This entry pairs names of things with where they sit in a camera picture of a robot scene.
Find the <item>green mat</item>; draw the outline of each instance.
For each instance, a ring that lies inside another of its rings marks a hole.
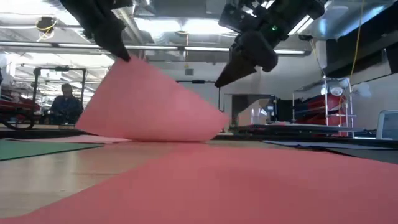
[[[103,144],[24,142],[0,140],[0,161],[100,147]]]

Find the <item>pink paper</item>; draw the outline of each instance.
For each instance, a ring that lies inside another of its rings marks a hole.
[[[118,60],[76,124],[100,136],[138,141],[207,141],[228,117],[152,65]]]
[[[0,224],[398,223],[397,165],[324,152],[174,147],[168,156]]]
[[[131,140],[123,138],[110,138],[102,136],[92,136],[82,134],[79,136],[64,137],[64,138],[46,138],[46,139],[11,139],[16,141],[31,141],[31,142],[67,142],[67,143],[103,143],[112,144],[117,142],[128,142]]]

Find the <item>machine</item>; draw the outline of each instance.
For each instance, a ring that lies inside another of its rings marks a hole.
[[[240,0],[227,4],[219,25],[239,35],[231,46],[230,62],[215,83],[220,88],[255,72],[260,66],[271,71],[278,63],[274,47],[289,36],[288,33],[307,15],[317,19],[325,13],[325,0],[275,0],[268,9],[262,7],[268,0]],[[132,0],[61,0],[65,8],[79,21],[96,43],[115,56],[129,61],[130,56],[122,42],[125,28],[112,9],[131,6]],[[254,16],[243,10],[253,10]]]

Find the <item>table surface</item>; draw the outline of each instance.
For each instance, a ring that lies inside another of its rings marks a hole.
[[[159,148],[159,144],[161,143],[121,143],[2,161],[0,218],[29,213],[149,160],[160,158],[173,148],[173,144],[164,144],[162,148]],[[253,141],[210,141],[207,144],[291,149]]]

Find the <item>person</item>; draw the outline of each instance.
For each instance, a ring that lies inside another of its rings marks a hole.
[[[83,112],[80,100],[73,96],[73,88],[69,83],[62,85],[62,96],[57,96],[49,110],[52,124],[75,124]]]

